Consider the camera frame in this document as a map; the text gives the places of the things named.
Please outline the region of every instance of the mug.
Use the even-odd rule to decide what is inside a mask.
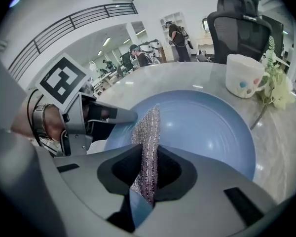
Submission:
[[[241,54],[227,56],[226,88],[232,94],[241,98],[252,97],[266,87],[267,83],[258,87],[263,76],[270,77],[270,74],[260,62]]]

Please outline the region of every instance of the balcony railing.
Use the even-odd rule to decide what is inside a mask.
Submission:
[[[30,41],[14,59],[8,70],[18,81],[31,63],[64,35],[101,19],[129,14],[138,14],[132,3],[111,3],[81,10],[60,19]]]

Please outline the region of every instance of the round table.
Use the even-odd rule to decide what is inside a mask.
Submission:
[[[171,90],[195,90],[215,95],[229,103],[250,127],[263,108],[254,95],[241,99],[225,87],[226,65],[176,62],[137,69],[106,90],[98,100],[130,109],[142,100]],[[254,182],[277,202],[296,191],[296,101],[286,110],[269,106],[252,130],[256,149]],[[103,142],[91,145],[89,153],[100,152]]]

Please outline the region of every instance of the black office chair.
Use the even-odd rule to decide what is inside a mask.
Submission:
[[[269,23],[234,11],[216,11],[207,17],[212,35],[214,62],[226,64],[229,54],[242,54],[259,61],[267,49]]]
[[[259,0],[218,0],[217,11],[234,11],[258,17]]]

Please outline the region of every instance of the watch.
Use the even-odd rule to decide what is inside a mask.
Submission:
[[[45,127],[45,110],[49,104],[38,104],[33,110],[33,129],[38,133],[38,136],[45,140],[52,140],[46,132]]]

